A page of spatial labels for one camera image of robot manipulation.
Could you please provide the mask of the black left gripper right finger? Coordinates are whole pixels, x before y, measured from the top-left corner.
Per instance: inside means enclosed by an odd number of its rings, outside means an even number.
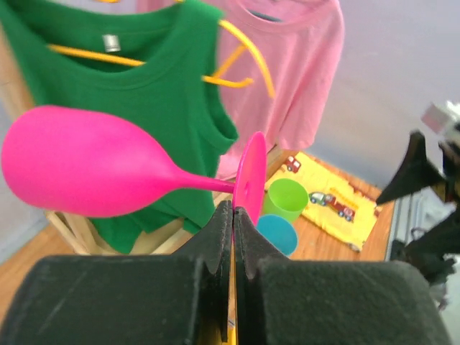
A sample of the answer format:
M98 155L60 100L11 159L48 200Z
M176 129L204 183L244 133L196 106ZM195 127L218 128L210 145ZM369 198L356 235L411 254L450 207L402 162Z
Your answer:
M450 344L428 284L403 262L291 260L234 214L239 344Z

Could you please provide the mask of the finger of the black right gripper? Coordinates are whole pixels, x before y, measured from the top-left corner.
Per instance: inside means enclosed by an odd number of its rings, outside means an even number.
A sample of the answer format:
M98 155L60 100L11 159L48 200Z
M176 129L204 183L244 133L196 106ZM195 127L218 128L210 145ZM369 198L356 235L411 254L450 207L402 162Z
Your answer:
M427 158L425 136L420 131L412 131L405 157L376 203L382 205L443 181L439 169Z

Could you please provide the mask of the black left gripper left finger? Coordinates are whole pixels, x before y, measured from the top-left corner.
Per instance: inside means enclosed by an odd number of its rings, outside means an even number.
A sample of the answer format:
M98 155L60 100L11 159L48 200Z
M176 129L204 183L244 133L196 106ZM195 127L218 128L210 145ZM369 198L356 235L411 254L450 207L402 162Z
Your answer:
M227 340L233 210L173 254L49 256L19 286L3 344L221 344Z

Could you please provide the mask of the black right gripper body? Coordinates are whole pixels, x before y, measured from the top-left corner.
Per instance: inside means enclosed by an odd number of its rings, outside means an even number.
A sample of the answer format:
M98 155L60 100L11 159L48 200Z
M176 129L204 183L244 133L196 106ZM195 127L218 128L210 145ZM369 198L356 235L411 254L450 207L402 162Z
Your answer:
M443 182L436 186L436 194L444 203L459 205L459 146L454 142L440 141L443 156Z

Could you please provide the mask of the blue plastic wine glass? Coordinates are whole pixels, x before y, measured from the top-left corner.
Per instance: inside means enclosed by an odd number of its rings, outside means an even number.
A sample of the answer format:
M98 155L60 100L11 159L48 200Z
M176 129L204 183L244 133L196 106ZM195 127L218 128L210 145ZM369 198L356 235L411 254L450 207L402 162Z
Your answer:
M298 246L298 235L293 225L280 216L261 216L256 228L269 243L287 257L292 255Z

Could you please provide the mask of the green plastic wine glass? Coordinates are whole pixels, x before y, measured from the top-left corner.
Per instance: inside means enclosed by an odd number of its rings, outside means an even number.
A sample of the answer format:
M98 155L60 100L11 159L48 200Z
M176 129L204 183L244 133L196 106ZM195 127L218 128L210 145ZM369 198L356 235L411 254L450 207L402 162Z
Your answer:
M298 182L280 178L267 188L262 212L276 215L293 223L305 210L310 200L307 190Z

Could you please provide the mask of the pink plastic wine glass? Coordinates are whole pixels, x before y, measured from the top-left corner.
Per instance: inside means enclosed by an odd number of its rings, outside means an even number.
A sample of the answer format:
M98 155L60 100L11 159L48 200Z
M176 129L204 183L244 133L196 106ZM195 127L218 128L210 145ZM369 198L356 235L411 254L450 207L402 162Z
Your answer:
M96 111L39 106L9 128L1 170L29 205L92 218L120 216L178 189L230 193L257 221L264 198L265 138L252 135L232 183L179 168L145 130Z

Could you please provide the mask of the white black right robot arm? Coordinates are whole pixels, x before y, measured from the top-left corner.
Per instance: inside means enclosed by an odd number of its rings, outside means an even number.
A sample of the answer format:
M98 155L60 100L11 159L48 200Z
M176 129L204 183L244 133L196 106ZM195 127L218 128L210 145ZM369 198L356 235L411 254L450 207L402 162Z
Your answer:
M432 298L442 311L448 305L447 279L456 272L459 254L459 146L452 140L438 143L443 155L439 170L426 155L426 138L418 130L410 133L405 157L397 172L377 198L377 204L403 198L430 188L443 203L454 203L455 210L429 230L415 227L410 241L394 240L390 259L414 266L431 288Z

